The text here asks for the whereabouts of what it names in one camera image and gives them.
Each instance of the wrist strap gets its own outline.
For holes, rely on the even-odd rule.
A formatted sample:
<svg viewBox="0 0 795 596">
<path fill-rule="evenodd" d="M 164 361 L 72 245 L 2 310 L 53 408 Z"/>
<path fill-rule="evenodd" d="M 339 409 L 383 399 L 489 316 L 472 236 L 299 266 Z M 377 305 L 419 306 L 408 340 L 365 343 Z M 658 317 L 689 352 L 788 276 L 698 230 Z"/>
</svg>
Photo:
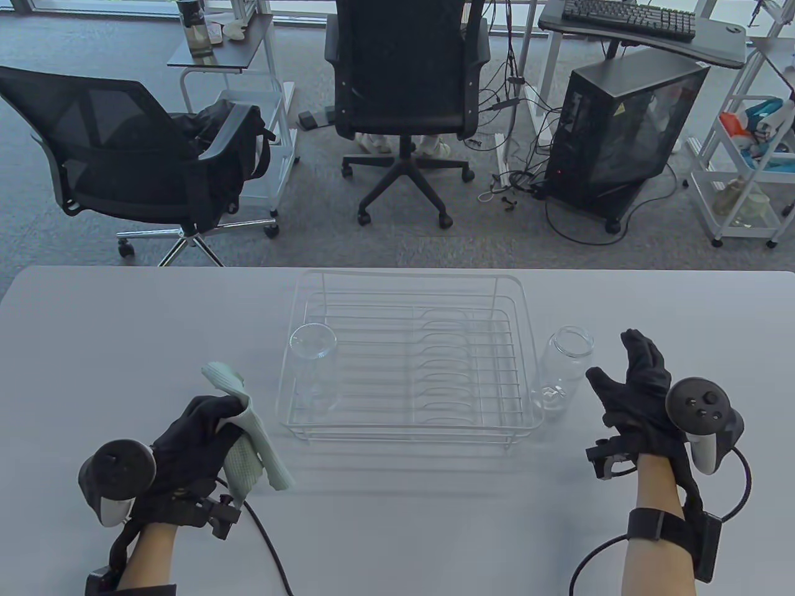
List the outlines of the wrist strap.
<svg viewBox="0 0 795 596">
<path fill-rule="evenodd" d="M 680 517 L 661 511 L 639 507 L 630 512 L 629 524 L 626 528 L 627 538 L 643 538 L 646 540 L 665 540 L 681 546 L 696 558 L 696 535 L 690 524 Z"/>
</svg>

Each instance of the floor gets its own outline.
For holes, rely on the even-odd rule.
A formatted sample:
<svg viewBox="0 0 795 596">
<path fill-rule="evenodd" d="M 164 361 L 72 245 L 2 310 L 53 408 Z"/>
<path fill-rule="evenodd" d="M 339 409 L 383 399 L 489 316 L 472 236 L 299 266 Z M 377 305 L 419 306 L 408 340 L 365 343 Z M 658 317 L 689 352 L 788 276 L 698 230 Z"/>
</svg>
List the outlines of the floor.
<svg viewBox="0 0 795 596">
<path fill-rule="evenodd" d="M 18 17 L 0 14 L 2 63 L 91 76 L 141 80 L 167 110 L 182 108 L 178 71 L 165 61 L 178 41 L 173 21 L 108 21 L 97 18 Z M 542 40 L 533 40 L 528 78 L 537 75 Z M 280 28 L 277 53 L 283 76 L 297 83 L 293 114 L 333 103 L 333 71 L 323 61 L 324 32 Z M 505 56 L 506 40 L 493 40 L 492 63 L 483 82 Z M 560 105 L 572 68 L 601 58 L 599 44 L 565 41 L 561 49 L 551 103 Z M 717 105 L 734 76 L 713 68 L 697 100 L 686 132 L 703 137 Z M 197 75 L 193 89 L 210 102 L 219 84 Z M 482 147 L 506 125 L 506 114 L 483 126 L 475 137 Z M 26 124 L 0 105 L 0 296 L 14 276 L 29 265 L 152 265 L 169 241 L 136 241 L 134 261 L 122 260 L 114 233 L 141 229 L 92 213 L 70 218 L 55 204 L 45 157 Z M 520 111 L 517 138 L 526 148 L 533 137 L 529 115 Z M 710 246 L 688 192 L 679 186 L 666 200 L 643 207 L 632 218 L 626 239 L 615 246 L 580 246 L 556 236 L 545 220 L 544 204 L 516 195 L 518 205 L 506 211 L 499 198 L 479 203 L 490 174 L 496 172 L 493 151 L 477 153 L 449 140 L 453 155 L 471 161 L 477 178 L 463 184 L 455 172 L 429 174 L 432 185 L 455 220 L 439 230 L 436 214 L 419 191 L 399 180 L 370 208 L 373 223 L 360 227 L 355 206 L 381 172 L 356 168 L 352 179 L 339 174 L 339 159 L 357 149 L 333 128 L 299 133 L 301 163 L 295 167 L 279 206 L 281 234 L 269 240 L 257 231 L 209 240 L 228 265 L 362 266 L 362 267 L 505 267 L 566 269 L 784 269 L 795 270 L 795 241 L 785 236 L 775 250 L 759 240 L 728 239 L 723 248 Z M 686 152 L 672 156 L 677 184 L 688 171 Z M 638 200 L 670 192 L 670 172 L 650 180 Z M 267 216 L 267 207 L 244 204 L 237 220 Z M 581 215 L 549 206 L 556 226 L 566 234 L 601 242 L 611 237 L 602 226 Z M 183 253 L 178 265 L 208 265 L 196 249 Z"/>
</svg>

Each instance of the wire dish rack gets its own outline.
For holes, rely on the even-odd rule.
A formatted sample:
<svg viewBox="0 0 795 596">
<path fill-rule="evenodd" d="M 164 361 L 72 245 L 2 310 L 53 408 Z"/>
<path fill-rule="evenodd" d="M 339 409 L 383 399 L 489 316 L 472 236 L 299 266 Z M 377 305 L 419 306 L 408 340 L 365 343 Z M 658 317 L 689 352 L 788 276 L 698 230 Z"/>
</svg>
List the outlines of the wire dish rack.
<svg viewBox="0 0 795 596">
<path fill-rule="evenodd" d="M 277 416 L 306 440 L 498 443 L 543 422 L 522 284 L 507 275 L 317 269 L 297 282 L 290 333 L 337 336 L 339 400 L 297 399 L 289 347 Z"/>
</svg>

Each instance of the white sneaker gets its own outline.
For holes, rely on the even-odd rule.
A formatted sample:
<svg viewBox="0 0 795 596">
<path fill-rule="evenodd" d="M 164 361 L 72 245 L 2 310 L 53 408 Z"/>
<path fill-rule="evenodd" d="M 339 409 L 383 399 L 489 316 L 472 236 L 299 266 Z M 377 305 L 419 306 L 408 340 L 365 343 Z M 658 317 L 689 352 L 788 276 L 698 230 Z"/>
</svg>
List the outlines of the white sneaker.
<svg viewBox="0 0 795 596">
<path fill-rule="evenodd" d="M 355 141 L 368 153 L 392 153 L 390 143 L 383 135 L 356 133 Z"/>
<path fill-rule="evenodd" d="M 417 155 L 444 160 L 450 157 L 450 145 L 439 137 L 423 137 L 417 146 Z"/>
</svg>

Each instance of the black glove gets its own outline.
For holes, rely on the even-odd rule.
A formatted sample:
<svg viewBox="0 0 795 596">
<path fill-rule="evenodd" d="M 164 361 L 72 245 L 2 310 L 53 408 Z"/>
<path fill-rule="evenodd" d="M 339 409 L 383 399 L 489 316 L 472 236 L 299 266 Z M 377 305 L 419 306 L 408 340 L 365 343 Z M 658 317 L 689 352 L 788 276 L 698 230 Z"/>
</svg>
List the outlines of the black glove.
<svg viewBox="0 0 795 596">
<path fill-rule="evenodd" d="M 600 368 L 591 368 L 585 374 L 604 406 L 602 421 L 637 446 L 638 453 L 630 454 L 633 461 L 637 462 L 641 453 L 668 458 L 677 484 L 688 495 L 685 509 L 698 513 L 702 502 L 684 448 L 686 437 L 665 411 L 665 396 L 671 386 L 665 359 L 637 329 L 624 331 L 621 341 L 629 358 L 626 383 L 613 381 Z"/>
<path fill-rule="evenodd" d="M 243 409 L 237 397 L 194 397 L 182 416 L 152 444 L 157 474 L 135 500 L 131 518 L 143 523 L 194 525 L 191 510 L 184 505 L 212 492 L 227 452 L 243 433 L 234 424 L 226 424 L 216 433 L 218 422 Z"/>
</svg>

